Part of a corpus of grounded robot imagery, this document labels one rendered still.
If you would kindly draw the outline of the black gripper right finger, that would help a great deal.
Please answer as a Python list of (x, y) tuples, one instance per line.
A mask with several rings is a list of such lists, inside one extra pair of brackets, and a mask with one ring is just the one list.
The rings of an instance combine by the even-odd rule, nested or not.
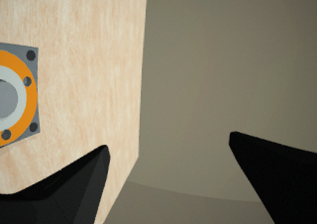
[(274, 224), (317, 224), (317, 153), (241, 132), (229, 144)]

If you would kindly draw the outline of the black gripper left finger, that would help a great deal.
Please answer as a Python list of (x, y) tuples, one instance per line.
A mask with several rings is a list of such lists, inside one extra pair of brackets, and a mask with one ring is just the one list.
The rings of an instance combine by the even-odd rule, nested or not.
[(0, 224), (94, 224), (111, 154), (100, 145), (15, 193), (0, 193)]

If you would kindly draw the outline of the orange round plate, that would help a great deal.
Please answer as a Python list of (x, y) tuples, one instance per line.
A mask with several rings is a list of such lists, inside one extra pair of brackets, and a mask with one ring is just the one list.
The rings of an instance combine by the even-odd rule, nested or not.
[[(29, 78), (28, 86), (23, 84), (24, 77)], [(0, 118), (0, 148), (11, 144), (24, 134), (33, 121), (37, 105), (37, 86), (27, 65), (16, 55), (0, 50), (0, 80), (7, 81), (17, 90), (17, 108), (9, 117)], [(8, 130), (8, 137), (3, 140), (1, 133)]]

